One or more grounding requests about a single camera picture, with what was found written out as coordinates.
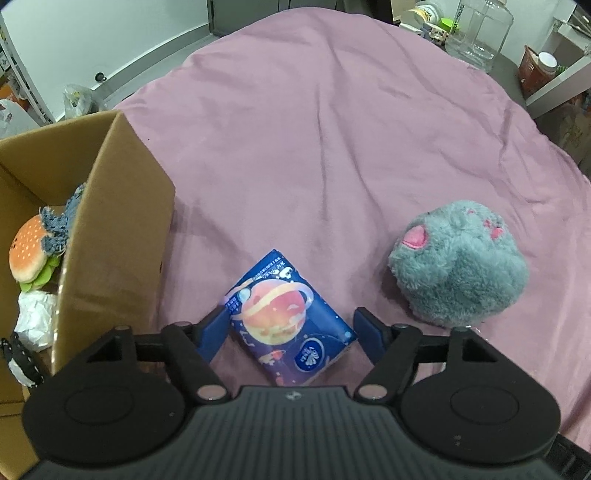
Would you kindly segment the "blue tissue pack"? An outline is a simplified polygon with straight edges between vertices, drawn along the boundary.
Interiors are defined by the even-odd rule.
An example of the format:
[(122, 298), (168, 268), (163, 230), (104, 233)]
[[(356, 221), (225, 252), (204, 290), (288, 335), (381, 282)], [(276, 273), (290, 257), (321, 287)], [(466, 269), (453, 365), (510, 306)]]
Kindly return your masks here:
[(358, 340), (282, 252), (259, 260), (223, 297), (230, 324), (270, 381), (304, 386)]

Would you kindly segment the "grey fluffy plush toy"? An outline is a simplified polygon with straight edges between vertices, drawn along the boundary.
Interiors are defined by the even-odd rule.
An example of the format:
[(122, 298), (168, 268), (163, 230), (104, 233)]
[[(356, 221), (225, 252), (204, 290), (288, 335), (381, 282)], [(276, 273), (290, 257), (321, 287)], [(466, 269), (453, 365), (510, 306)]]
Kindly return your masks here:
[(415, 317), (448, 329), (500, 314), (529, 281), (526, 259), (502, 216), (469, 200), (413, 219), (388, 266)]

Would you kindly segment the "white soft bundle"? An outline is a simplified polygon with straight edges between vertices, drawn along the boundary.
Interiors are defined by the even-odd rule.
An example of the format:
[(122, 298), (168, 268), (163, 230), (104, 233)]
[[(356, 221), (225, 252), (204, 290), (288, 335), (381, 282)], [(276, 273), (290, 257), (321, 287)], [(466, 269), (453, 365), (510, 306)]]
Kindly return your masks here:
[(21, 292), (14, 331), (29, 350), (40, 352), (53, 345), (53, 317), (57, 296), (44, 291)]

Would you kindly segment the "blue denim soft toy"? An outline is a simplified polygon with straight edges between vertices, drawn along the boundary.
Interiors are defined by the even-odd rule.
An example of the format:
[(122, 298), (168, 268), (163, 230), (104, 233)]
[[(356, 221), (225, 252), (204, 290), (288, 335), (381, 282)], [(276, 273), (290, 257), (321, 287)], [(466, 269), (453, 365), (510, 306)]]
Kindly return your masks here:
[(49, 206), (39, 211), (41, 225), (46, 231), (41, 248), (46, 255), (59, 256), (66, 251), (85, 187), (86, 183), (82, 183), (76, 188), (60, 213)]

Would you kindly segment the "black white soft toy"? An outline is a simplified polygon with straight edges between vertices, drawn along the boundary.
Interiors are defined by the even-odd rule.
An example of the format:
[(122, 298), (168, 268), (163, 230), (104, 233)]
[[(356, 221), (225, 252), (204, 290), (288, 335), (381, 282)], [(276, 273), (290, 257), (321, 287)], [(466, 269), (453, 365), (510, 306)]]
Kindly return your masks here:
[(17, 332), (1, 339), (1, 353), (10, 373), (22, 386), (35, 389), (48, 378), (48, 370), (39, 355), (24, 345)]

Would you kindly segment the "burger plush toy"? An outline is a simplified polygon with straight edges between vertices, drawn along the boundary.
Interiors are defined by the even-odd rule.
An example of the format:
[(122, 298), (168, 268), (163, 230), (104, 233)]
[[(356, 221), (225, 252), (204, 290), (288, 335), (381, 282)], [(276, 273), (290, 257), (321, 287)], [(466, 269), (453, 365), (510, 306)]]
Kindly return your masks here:
[(9, 249), (9, 269), (22, 292), (38, 290), (48, 284), (60, 265), (59, 256), (42, 249), (42, 240), (49, 232), (35, 215), (18, 230)]

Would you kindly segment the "brown cardboard box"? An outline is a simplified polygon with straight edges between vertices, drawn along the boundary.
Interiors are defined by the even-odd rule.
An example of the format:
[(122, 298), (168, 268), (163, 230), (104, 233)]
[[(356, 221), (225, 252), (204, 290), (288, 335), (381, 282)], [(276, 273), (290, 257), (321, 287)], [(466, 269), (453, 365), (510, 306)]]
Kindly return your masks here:
[(104, 111), (1, 143), (1, 247), (45, 206), (83, 195), (59, 279), (57, 372), (116, 325), (153, 324), (175, 188), (123, 113)]

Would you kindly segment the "pink bed sheet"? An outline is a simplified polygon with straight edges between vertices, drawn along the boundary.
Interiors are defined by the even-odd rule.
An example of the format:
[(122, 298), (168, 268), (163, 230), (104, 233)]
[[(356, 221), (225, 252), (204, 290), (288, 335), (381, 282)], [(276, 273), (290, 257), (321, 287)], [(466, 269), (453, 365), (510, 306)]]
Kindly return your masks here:
[(176, 190), (158, 326), (196, 322), (271, 250), (342, 316), (412, 315), (387, 266), (421, 213), (500, 214), (530, 270), (478, 331), (590, 445), (590, 183), (490, 76), (363, 15), (294, 9), (195, 51), (120, 109)]

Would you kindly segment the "small clear trash bag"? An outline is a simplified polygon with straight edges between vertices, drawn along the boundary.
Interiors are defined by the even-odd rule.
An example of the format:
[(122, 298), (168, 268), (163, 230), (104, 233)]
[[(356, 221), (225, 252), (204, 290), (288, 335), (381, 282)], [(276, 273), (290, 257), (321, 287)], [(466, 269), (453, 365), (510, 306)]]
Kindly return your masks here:
[(98, 113), (100, 102), (91, 89), (75, 84), (68, 84), (63, 91), (64, 117), (66, 119)]

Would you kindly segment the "white plastic shopping bag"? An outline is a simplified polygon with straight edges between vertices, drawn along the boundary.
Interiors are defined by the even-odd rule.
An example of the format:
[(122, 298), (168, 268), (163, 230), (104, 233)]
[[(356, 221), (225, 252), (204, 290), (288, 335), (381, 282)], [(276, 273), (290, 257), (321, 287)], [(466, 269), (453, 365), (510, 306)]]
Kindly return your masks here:
[(0, 100), (0, 138), (23, 134), (37, 129), (39, 125), (17, 103), (8, 100)]

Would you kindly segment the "large clear plastic jug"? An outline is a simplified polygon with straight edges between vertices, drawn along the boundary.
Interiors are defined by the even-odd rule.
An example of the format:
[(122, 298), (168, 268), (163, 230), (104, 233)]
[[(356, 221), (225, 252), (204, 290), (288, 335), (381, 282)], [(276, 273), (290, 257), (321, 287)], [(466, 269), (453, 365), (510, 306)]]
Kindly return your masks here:
[(460, 1), (445, 50), (485, 73), (490, 73), (502, 50), (514, 17), (506, 1)]

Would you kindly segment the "white supplement jar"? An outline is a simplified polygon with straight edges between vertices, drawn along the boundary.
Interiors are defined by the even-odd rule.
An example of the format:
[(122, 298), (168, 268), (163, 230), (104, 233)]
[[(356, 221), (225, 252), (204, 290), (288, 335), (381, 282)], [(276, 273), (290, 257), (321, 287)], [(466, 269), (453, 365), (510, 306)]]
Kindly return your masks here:
[(402, 13), (401, 24), (421, 29), (425, 23), (438, 25), (442, 18), (443, 10), (437, 2), (421, 1)]

